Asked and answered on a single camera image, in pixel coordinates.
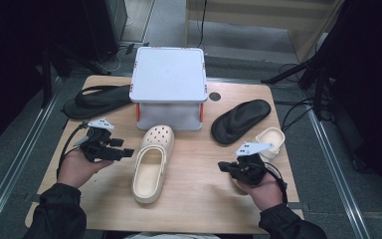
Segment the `white plastic container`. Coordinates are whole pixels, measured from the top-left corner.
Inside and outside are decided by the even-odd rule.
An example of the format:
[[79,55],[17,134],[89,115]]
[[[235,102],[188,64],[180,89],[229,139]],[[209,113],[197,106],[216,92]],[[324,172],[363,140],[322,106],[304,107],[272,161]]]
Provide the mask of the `white plastic container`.
[[137,51],[129,97],[137,106],[137,127],[167,124],[199,130],[207,101],[204,54],[198,48],[141,47]]

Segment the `box lid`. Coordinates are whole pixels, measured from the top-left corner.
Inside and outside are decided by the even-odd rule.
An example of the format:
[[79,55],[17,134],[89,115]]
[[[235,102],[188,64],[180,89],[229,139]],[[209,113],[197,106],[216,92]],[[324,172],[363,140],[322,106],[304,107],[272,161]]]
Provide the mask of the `box lid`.
[[136,103],[205,102],[203,51],[198,48],[139,48],[129,97]]

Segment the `cream slipper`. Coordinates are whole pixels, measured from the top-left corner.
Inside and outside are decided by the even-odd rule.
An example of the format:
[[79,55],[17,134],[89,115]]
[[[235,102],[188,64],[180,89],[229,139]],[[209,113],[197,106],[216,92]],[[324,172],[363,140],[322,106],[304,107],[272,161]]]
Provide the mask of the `cream slipper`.
[[269,127],[256,136],[256,142],[272,143],[274,145],[274,147],[260,152],[262,160],[269,162],[279,154],[285,142],[285,135],[280,129]]
[[145,134],[132,180],[136,201],[152,203],[160,196],[173,144],[173,130],[168,125],[154,126]]

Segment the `black slide sandal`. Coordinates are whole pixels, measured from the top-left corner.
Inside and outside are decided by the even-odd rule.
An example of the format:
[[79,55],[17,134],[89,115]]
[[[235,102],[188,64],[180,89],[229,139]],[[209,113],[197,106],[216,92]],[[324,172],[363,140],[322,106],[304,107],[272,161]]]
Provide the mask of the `black slide sandal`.
[[231,144],[267,117],[271,110],[269,103],[263,100],[241,103],[213,122],[212,136],[219,143]]
[[96,86],[81,90],[74,99],[64,104],[62,112],[72,120],[88,120],[132,103],[130,85]]

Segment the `wooden table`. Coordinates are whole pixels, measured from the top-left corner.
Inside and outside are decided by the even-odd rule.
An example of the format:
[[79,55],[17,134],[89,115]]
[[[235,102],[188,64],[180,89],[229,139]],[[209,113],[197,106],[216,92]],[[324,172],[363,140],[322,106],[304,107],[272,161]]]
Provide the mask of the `wooden table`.
[[[130,78],[91,76],[85,87],[94,85],[127,85]],[[270,126],[279,127],[271,90],[267,86],[208,83],[208,93],[219,93],[217,102],[204,104],[203,128],[199,131],[175,131],[175,144],[171,154],[163,191],[159,199],[147,205],[137,203],[131,195],[133,165],[140,150],[145,131],[135,124],[135,105],[114,111],[106,118],[115,126],[112,138],[124,139],[122,148],[134,148],[132,158],[123,158],[95,174],[83,187],[81,207],[88,217],[88,228],[117,231],[153,231],[182,233],[243,233],[262,234],[258,227],[260,211],[249,195],[243,195],[229,173],[221,172],[219,161],[233,161],[239,146]],[[268,117],[254,126],[236,143],[223,146],[210,134],[212,122],[237,104],[263,99],[272,106]],[[61,150],[79,121],[70,120],[44,176],[38,193],[56,182],[56,169]],[[79,131],[73,143],[86,134]],[[287,182],[290,202],[299,202],[287,149],[273,160]],[[26,217],[30,226],[37,203],[33,203]],[[295,211],[302,216],[301,210]]]

